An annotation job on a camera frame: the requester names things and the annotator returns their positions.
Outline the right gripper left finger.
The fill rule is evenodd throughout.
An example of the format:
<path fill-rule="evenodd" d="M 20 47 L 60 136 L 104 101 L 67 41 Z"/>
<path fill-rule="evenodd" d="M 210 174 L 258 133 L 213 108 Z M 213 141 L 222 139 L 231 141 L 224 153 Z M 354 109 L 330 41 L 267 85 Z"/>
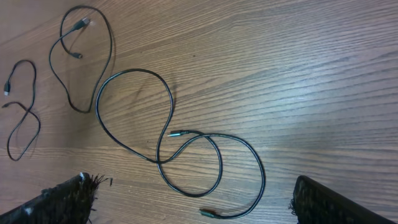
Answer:
<path fill-rule="evenodd" d="M 37 197 L 1 215 L 1 224 L 69 224 L 91 223 L 90 213 L 97 199 L 103 175 L 86 172 L 52 188 L 43 189 Z"/>

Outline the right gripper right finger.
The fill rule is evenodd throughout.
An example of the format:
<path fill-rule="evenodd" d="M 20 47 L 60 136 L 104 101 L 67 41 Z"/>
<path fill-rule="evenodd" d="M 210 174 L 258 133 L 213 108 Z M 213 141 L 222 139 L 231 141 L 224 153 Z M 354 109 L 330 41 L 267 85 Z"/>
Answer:
<path fill-rule="evenodd" d="M 296 180 L 289 208 L 298 224 L 394 224 L 305 175 Z"/>

